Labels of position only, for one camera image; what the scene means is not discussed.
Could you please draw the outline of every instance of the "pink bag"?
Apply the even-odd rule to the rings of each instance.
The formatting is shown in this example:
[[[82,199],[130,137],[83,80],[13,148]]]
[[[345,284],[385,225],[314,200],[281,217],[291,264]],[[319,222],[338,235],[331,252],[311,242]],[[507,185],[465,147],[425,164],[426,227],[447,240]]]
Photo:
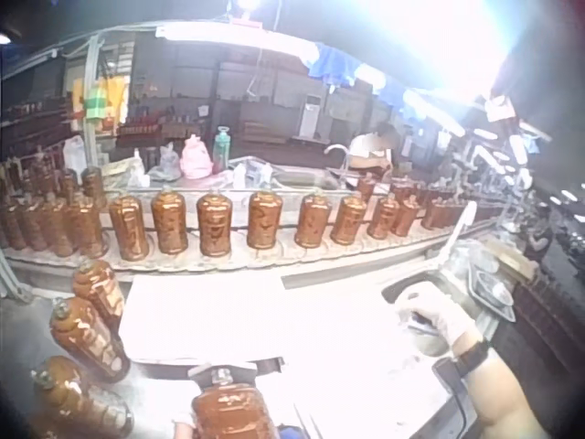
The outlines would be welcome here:
[[[185,177],[195,180],[209,176],[212,165],[205,144],[196,135],[192,135],[185,143],[181,157],[181,170]]]

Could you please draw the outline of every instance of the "plastic bag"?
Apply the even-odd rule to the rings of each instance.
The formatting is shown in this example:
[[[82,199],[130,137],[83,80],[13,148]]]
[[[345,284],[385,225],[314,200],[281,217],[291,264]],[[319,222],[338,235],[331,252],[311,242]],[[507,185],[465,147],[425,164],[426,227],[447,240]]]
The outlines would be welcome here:
[[[155,181],[175,181],[181,177],[179,154],[173,151],[173,144],[161,146],[160,165],[153,166],[148,175]]]

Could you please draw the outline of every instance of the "ceiling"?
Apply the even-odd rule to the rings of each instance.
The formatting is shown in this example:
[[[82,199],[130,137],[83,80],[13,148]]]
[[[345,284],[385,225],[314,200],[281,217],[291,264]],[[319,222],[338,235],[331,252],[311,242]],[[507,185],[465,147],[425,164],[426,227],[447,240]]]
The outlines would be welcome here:
[[[531,156],[530,167],[546,190],[567,188],[585,197],[585,5],[579,0],[485,0],[511,53],[496,86],[519,115],[549,133],[553,142]],[[11,0],[0,6],[0,30],[20,53],[64,37],[122,24],[221,16],[218,0]],[[271,27],[278,0],[261,0],[254,19]],[[430,89],[436,75],[387,29],[359,8],[358,0],[282,0],[279,31],[340,48],[403,83]]]

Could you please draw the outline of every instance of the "worker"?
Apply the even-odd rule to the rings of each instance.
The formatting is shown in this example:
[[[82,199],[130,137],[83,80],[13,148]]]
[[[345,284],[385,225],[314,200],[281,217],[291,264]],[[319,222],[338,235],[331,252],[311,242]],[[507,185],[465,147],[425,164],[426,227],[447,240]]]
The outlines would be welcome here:
[[[396,308],[402,320],[412,313],[429,319],[453,356],[463,360],[460,370],[467,369],[464,380],[484,439],[548,438],[512,370],[489,349],[474,321],[449,296],[425,282],[404,290]]]
[[[538,264],[547,254],[552,243],[553,231],[550,227],[550,207],[541,204],[537,206],[537,223],[526,233],[526,249],[524,255]]]
[[[390,123],[379,123],[376,131],[361,134],[349,146],[349,169],[382,178],[396,164],[400,136]]]

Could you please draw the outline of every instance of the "human arm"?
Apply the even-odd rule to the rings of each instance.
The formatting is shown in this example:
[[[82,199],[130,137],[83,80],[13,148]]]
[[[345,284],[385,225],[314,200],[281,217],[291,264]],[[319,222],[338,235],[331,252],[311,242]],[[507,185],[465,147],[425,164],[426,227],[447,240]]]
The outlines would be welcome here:
[[[434,284],[413,285],[399,297],[396,306],[403,318],[412,312],[429,318],[452,347],[455,357],[483,340],[473,320]],[[548,437],[532,413],[514,373],[494,352],[465,380],[473,407],[484,426],[484,438]]]

